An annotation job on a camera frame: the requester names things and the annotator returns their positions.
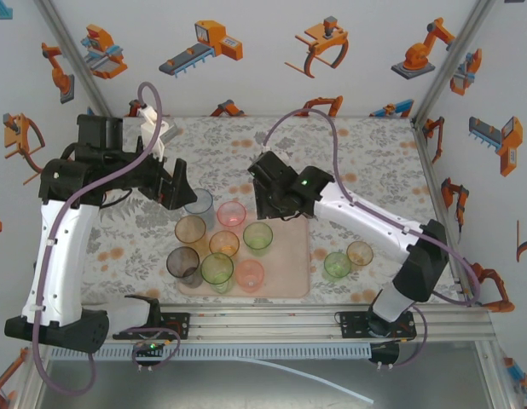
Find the steel lower panel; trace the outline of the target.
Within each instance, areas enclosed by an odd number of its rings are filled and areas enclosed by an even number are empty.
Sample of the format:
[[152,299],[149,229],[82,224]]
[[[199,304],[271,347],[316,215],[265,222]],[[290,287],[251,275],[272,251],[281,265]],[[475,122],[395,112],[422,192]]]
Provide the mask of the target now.
[[360,360],[289,361],[292,372],[246,362],[177,362],[154,373],[102,362],[80,397],[43,389],[37,409],[491,409],[480,370],[429,354],[392,371]]

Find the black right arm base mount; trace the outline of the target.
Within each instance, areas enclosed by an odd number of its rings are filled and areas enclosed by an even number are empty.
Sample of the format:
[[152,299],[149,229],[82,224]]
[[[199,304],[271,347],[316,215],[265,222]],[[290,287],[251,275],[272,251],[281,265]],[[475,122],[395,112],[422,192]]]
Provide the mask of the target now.
[[417,337],[414,316],[403,312],[396,321],[387,322],[376,314],[344,311],[337,315],[343,339],[413,339]]

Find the salmon textured plastic glass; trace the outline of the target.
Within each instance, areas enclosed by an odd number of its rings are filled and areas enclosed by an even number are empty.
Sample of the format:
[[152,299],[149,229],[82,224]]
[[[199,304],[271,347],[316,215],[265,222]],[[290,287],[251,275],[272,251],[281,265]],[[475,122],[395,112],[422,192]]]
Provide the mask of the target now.
[[264,267],[256,260],[244,260],[235,268],[235,279],[243,291],[255,292],[264,281]]

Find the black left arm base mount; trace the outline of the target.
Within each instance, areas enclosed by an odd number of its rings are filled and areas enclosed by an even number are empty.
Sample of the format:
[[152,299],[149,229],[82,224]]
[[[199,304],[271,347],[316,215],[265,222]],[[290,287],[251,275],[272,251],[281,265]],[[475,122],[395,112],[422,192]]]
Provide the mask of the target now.
[[[167,328],[175,331],[178,336],[185,340],[188,338],[190,324],[189,313],[162,313],[161,321],[157,325],[158,328]],[[173,341],[176,338],[167,331],[154,331],[135,333],[133,331],[122,331],[112,335],[114,340],[169,340]]]

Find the floral tablecloth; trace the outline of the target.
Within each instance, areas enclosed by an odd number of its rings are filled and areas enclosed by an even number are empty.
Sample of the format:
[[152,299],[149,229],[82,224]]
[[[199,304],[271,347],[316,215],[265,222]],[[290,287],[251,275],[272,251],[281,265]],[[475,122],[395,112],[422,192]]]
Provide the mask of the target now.
[[[411,125],[400,119],[338,118],[332,124],[311,115],[283,123],[274,118],[178,118],[178,134],[167,146],[167,166],[188,163],[192,187],[208,190],[217,205],[235,200],[254,208],[248,166],[262,145],[288,153],[295,170],[314,165],[338,170],[345,186],[388,211],[425,223],[435,217]],[[177,247],[174,227],[181,211],[168,211],[139,193],[110,193],[90,233],[82,281],[86,304],[129,294],[163,303],[189,303],[165,260]],[[323,278],[331,252],[345,251],[361,236],[322,219],[309,222],[310,291],[307,304],[369,303],[399,270],[379,246],[373,261],[336,282]]]

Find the tall orange plastic glass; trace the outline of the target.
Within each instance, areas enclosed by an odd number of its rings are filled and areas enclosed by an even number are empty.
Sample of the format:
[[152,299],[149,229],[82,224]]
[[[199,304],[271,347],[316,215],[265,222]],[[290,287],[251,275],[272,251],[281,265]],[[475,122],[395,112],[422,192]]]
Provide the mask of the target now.
[[175,236],[184,245],[193,248],[200,256],[207,256],[209,246],[205,221],[199,216],[188,215],[175,226]]

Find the short green plastic glass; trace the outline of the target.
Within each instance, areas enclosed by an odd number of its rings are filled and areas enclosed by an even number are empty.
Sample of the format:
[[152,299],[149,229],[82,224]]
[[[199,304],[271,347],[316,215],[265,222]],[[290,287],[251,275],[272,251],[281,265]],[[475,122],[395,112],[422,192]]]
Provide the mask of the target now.
[[323,278],[336,282],[347,277],[351,272],[351,261],[349,257],[341,252],[331,252],[324,260]]

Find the aluminium rail frame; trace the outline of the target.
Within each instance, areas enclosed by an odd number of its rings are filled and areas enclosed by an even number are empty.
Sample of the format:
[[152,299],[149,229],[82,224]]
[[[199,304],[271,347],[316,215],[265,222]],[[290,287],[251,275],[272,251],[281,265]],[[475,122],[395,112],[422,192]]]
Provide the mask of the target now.
[[[363,304],[165,304],[166,313],[188,313],[188,343],[331,343],[342,340],[339,314],[365,314]],[[484,308],[422,305],[414,316],[430,342],[491,341],[495,330]]]

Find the pink plastic glass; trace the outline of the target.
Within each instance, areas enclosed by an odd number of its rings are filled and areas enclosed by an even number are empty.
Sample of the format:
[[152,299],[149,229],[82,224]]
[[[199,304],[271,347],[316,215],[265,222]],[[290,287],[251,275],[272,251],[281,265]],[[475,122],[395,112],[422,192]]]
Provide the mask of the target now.
[[227,230],[240,233],[246,221],[246,208],[238,201],[228,201],[217,210],[217,220]]

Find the tall green plastic glass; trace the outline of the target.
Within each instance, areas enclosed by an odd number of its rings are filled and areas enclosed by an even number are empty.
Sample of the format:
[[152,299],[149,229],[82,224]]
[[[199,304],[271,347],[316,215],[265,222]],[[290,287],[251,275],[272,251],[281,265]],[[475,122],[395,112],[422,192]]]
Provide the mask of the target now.
[[218,294],[225,294],[232,288],[235,265],[226,254],[216,252],[208,255],[200,270],[203,280]]
[[264,222],[253,222],[243,232],[243,241],[254,256],[263,256],[273,242],[272,228]]

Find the small controller board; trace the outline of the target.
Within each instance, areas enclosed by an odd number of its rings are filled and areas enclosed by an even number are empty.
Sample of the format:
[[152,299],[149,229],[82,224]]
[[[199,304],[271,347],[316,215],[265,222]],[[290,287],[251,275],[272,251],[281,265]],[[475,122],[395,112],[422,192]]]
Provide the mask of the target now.
[[133,348],[135,361],[161,360],[164,358],[164,348],[163,343],[154,341],[136,343]]

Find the pink rectangular tray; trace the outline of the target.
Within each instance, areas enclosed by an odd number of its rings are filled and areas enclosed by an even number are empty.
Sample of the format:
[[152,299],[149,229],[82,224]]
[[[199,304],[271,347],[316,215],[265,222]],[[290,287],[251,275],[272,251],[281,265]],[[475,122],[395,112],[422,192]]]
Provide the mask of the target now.
[[231,230],[240,241],[240,249],[233,256],[238,264],[245,260],[255,260],[263,266],[263,281],[254,292],[247,292],[236,282],[225,297],[255,298],[302,298],[310,291],[310,245],[309,223],[304,218],[289,222],[280,219],[265,219],[263,222],[273,232],[271,244],[261,250],[253,251],[242,238],[245,227],[256,221],[253,211],[246,213],[244,223]]

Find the short orange plastic glass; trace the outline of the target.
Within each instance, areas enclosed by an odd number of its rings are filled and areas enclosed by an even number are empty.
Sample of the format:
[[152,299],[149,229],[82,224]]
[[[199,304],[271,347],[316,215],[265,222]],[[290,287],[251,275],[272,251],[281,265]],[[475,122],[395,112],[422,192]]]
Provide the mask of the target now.
[[370,264],[374,259],[372,247],[361,240],[350,243],[346,250],[346,255],[352,265],[356,268],[363,268]]
[[238,236],[228,230],[214,233],[209,241],[209,250],[211,253],[223,253],[226,256],[232,257],[237,254],[239,249],[240,241]]

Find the black controller housing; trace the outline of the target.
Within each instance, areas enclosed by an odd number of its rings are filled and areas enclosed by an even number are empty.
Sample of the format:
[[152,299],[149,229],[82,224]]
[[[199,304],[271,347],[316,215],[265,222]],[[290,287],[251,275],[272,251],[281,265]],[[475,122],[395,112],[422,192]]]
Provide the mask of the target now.
[[377,366],[394,365],[400,355],[400,347],[397,342],[371,343],[371,357],[369,362]]

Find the tall blue plastic glass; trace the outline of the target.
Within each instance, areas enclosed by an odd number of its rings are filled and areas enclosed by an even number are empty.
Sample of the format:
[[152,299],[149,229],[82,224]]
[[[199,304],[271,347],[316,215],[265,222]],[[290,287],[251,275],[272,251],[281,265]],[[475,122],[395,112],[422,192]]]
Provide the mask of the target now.
[[206,228],[212,230],[216,221],[213,196],[204,188],[196,188],[194,193],[197,199],[193,203],[186,204],[184,209],[190,215],[200,217],[205,222]]

